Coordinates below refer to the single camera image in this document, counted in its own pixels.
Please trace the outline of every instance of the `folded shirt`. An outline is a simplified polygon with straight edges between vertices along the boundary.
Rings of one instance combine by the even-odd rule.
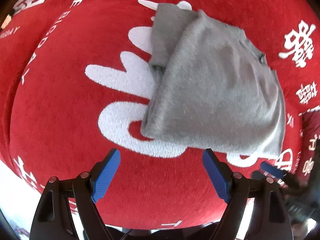
[[[159,4],[151,43],[158,87],[144,136],[225,153],[281,154],[284,96],[265,54],[242,29]]]

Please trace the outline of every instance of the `screw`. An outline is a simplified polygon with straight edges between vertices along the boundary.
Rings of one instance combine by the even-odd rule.
[[[52,177],[49,179],[49,182],[50,182],[50,183],[53,183],[53,182],[55,182],[56,180],[57,180],[57,177],[52,176]]]
[[[84,171],[80,174],[80,177],[83,179],[87,178],[88,176],[89,176],[89,172],[87,172],[87,171]]]
[[[271,177],[267,177],[267,179],[266,179],[266,180],[267,180],[267,182],[268,182],[268,183],[273,183],[273,182],[274,182],[274,179],[273,179],[273,178],[271,178]]]
[[[240,172],[234,172],[233,173],[233,176],[236,178],[236,179],[241,179],[242,178],[242,174]]]

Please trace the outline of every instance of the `blue rubber tip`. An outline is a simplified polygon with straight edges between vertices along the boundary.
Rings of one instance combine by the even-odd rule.
[[[267,162],[262,162],[260,164],[260,168],[271,175],[275,176],[278,179],[282,179],[285,175],[284,171],[277,169],[275,166],[272,166],[271,164]]]
[[[203,152],[202,162],[218,197],[223,199],[226,203],[229,203],[231,195],[228,190],[228,183],[206,150]]]
[[[116,171],[120,165],[120,152],[115,150],[109,161],[104,166],[102,172],[98,176],[94,184],[92,193],[92,200],[96,203],[99,199],[103,198],[107,192],[107,189],[116,174]]]

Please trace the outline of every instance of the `blue gripper pad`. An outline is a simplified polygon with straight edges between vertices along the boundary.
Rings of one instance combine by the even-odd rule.
[[[262,162],[260,164],[260,168],[264,171],[267,171],[268,173],[270,173],[271,175],[275,176],[278,179],[282,179],[283,176],[285,175],[284,171],[277,169],[276,167],[272,166],[267,162]]]
[[[202,162],[218,197],[223,199],[226,203],[229,203],[231,199],[230,190],[232,187],[232,178],[230,174],[223,168],[211,149],[204,150]]]
[[[120,165],[120,152],[114,149],[113,154],[110,159],[102,167],[101,173],[95,180],[92,200],[96,203],[100,198],[103,198],[107,192],[107,189],[113,179],[113,176],[116,174],[116,171]]]

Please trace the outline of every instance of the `red fabric surface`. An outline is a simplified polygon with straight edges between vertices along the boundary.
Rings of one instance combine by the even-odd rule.
[[[296,175],[302,183],[305,183],[308,182],[313,167],[316,140],[320,139],[320,112],[303,114],[302,126],[302,153]]]
[[[9,104],[0,111],[6,124],[0,152],[6,163],[41,192],[50,176],[75,177],[114,147],[121,152],[121,164],[106,196],[97,203],[105,223],[155,229],[168,227],[162,224],[190,227],[219,219],[225,204],[202,166],[202,150],[150,141],[139,132],[154,85],[146,62],[155,11],[138,0],[82,0],[74,7],[72,1],[46,0],[20,12],[8,26],[20,25],[19,36],[17,32],[0,39],[0,46],[7,47],[0,60],[4,72],[0,76],[7,83],[16,80],[15,86],[4,82],[1,88],[4,102],[14,100],[12,112]],[[148,1],[177,4],[182,0]],[[193,10],[203,9],[211,17],[243,28],[266,53],[284,91],[286,114],[294,120],[292,125],[287,117],[284,153],[270,162],[293,172],[301,151],[298,114],[320,104],[320,96],[300,104],[296,95],[301,83],[319,81],[319,30],[310,36],[313,57],[304,68],[296,67],[293,55],[282,59],[278,54],[288,51],[284,35],[298,31],[301,20],[309,27],[319,26],[310,6],[305,0],[185,1]],[[54,24],[62,15],[62,21]],[[43,19],[35,28],[39,16]],[[18,42],[24,46],[19,54]],[[36,57],[23,71],[24,84],[17,86],[33,51]],[[15,67],[9,70],[7,65]],[[6,151],[9,135],[10,154]],[[248,177],[265,160],[217,156]]]

